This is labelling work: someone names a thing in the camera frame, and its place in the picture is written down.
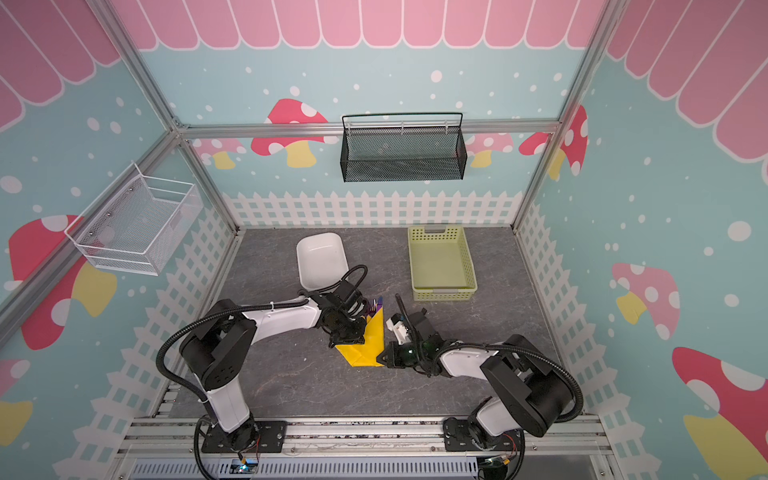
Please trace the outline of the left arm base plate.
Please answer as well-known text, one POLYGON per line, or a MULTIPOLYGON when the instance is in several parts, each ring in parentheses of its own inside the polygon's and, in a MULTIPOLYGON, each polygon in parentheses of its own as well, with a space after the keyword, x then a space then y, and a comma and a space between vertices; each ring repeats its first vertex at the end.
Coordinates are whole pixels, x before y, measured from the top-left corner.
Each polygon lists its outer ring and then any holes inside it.
POLYGON ((246 421, 230 433, 219 426, 212 427, 203 434, 202 452, 206 454, 281 453, 287 426, 286 421, 256 420, 246 421))

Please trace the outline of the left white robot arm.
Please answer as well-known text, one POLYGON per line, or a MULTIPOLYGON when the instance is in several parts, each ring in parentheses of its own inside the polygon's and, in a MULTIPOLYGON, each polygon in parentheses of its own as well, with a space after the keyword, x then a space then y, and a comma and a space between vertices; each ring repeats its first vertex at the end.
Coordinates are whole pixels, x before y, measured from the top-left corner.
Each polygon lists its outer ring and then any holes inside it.
POLYGON ((294 330, 319 328, 331 348, 365 342, 369 302, 347 280, 292 300, 241 306, 225 299, 183 336, 179 348, 206 410, 226 434, 252 431, 253 419, 242 393, 240 372, 255 343, 294 330))

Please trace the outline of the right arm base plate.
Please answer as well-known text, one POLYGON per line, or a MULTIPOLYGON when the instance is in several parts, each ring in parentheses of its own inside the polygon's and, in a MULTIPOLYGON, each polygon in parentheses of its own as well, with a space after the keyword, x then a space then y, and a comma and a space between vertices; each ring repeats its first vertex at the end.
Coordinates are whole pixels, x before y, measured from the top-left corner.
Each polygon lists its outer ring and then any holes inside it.
POLYGON ((442 433, 448 452, 513 452, 522 447, 521 430, 493 436, 468 419, 448 417, 443 421, 442 433))

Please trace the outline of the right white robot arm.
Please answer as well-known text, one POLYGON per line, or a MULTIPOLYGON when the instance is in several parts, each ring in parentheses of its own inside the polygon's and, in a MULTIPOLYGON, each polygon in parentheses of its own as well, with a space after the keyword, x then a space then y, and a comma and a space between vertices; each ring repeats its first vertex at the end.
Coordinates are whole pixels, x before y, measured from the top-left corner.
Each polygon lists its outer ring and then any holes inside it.
POLYGON ((428 377, 473 378, 493 390, 466 419, 444 422, 450 442, 490 450, 504 441, 521 441, 525 433, 541 438, 553 424, 569 422, 583 409, 575 378, 522 335, 497 344, 445 340, 425 310, 397 313, 386 327, 395 340, 377 357, 383 366, 428 377))

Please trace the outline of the yellow paper napkin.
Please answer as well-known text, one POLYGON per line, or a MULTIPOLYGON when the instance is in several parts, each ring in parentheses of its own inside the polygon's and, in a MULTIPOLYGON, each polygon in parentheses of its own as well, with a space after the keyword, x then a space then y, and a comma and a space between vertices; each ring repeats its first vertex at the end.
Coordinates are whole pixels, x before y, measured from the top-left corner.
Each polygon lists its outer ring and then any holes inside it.
POLYGON ((364 342, 354 345, 339 345, 336 350, 352 367, 381 367, 377 357, 385 349, 383 308, 367 317, 364 342))

